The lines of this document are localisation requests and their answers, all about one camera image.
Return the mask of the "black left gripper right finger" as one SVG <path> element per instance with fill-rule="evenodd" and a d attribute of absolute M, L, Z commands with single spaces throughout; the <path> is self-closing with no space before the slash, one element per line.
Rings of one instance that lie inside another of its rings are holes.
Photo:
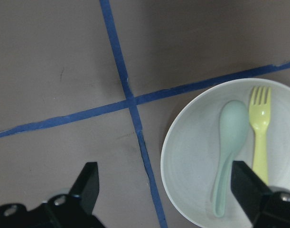
<path fill-rule="evenodd" d="M 244 161 L 233 161 L 231 192 L 250 221 L 255 221 L 272 190 Z"/>

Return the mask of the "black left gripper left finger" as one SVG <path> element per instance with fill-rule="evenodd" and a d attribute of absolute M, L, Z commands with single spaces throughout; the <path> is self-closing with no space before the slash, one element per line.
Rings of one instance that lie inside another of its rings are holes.
<path fill-rule="evenodd" d="M 73 186 L 69 195 L 80 199 L 81 208 L 86 214 L 92 214 L 98 198 L 98 164 L 87 162 Z"/>

